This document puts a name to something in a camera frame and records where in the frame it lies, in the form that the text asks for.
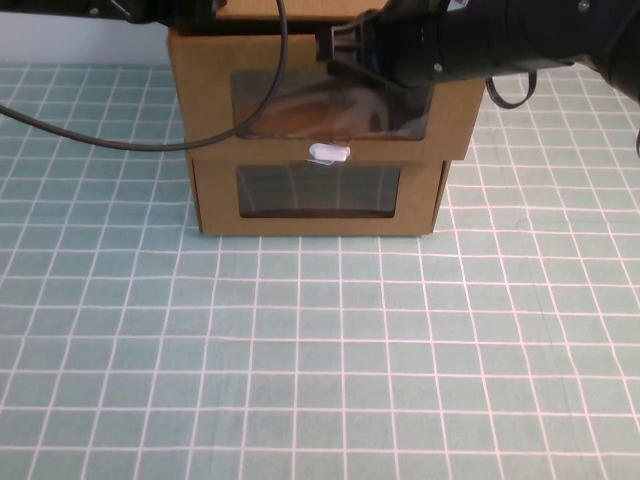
table surface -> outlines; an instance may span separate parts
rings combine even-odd
[[[8,65],[0,100],[183,135],[166,68]],[[639,124],[545,72],[483,103],[434,235],[260,239],[198,233],[182,154],[0,120],[0,478],[637,476]]]

box flap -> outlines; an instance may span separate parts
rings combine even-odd
[[[381,9],[386,0],[285,0],[287,17],[290,20],[343,20],[354,18],[366,10]],[[229,0],[218,12],[220,19],[278,18],[275,0]]]
[[[182,37],[173,32],[169,51],[188,141],[200,140],[234,126],[231,76],[242,69],[273,69],[279,38]],[[289,68],[318,68],[315,38],[290,37]],[[351,160],[462,160],[475,125],[484,80],[438,85],[431,103],[426,137],[410,140],[353,140]],[[243,158],[258,163],[309,158],[315,140],[230,138],[191,152],[212,160]]]

box lid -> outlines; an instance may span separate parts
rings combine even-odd
[[[381,9],[386,0],[285,0],[290,20],[341,20],[354,18],[366,10]],[[275,0],[228,0],[219,18],[274,20],[278,18]]]

cardboard edge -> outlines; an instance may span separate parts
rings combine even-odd
[[[449,178],[449,171],[451,170],[452,161],[448,160],[442,162],[442,173],[440,174],[440,184],[438,185],[438,195],[436,196],[436,204],[433,209],[433,220],[431,222],[431,231],[429,234],[436,230],[436,222],[438,221],[438,213],[440,212],[440,206],[442,205],[442,198],[444,192],[447,189],[447,179]]]

white wall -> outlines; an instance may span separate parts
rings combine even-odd
[[[0,63],[167,64],[166,28],[0,14]]]

